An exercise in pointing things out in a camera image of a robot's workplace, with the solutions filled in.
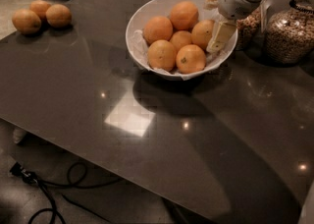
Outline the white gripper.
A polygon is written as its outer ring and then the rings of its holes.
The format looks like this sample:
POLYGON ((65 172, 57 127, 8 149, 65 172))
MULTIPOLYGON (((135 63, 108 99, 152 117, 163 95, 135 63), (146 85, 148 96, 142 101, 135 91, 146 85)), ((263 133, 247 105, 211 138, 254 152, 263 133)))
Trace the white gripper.
MULTIPOLYGON (((218 7, 218 11, 230 20, 246 18, 256 9, 261 0, 206 0, 204 8, 212 10, 218 7)), ((213 26, 212 37, 208 42, 206 51, 218 53, 222 50, 236 32, 236 23, 233 21, 219 21, 213 26)))

